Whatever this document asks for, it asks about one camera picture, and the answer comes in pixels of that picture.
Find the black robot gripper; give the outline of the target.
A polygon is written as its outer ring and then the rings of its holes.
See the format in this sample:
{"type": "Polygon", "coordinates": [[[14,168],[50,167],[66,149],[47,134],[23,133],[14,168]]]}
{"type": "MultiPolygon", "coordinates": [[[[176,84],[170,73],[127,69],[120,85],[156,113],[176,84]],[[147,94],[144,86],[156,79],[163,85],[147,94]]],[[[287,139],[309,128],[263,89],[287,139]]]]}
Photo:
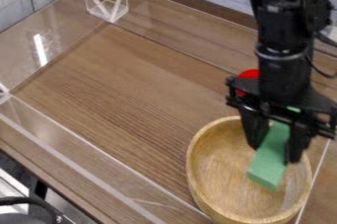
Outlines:
{"type": "Polygon", "coordinates": [[[227,104],[239,110],[250,146],[258,150],[269,132],[271,120],[289,125],[284,162],[299,163],[316,135],[336,137],[337,102],[311,83],[312,49],[277,50],[256,46],[260,77],[227,79],[227,104]],[[242,90],[246,96],[236,94],[242,90]]]}

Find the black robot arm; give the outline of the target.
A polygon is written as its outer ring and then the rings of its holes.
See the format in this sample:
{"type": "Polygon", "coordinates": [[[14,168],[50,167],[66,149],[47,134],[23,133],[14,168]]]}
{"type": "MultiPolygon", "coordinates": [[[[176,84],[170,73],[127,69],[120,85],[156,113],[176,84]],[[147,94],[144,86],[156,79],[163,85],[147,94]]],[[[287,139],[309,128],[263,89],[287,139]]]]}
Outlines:
{"type": "Polygon", "coordinates": [[[332,24],[329,0],[251,0],[259,25],[255,53],[259,77],[227,80],[227,103],[242,115],[248,144],[258,149],[272,129],[285,124],[289,136],[283,160],[296,163],[311,140],[336,136],[337,102],[312,86],[315,41],[327,39],[332,24]]]}

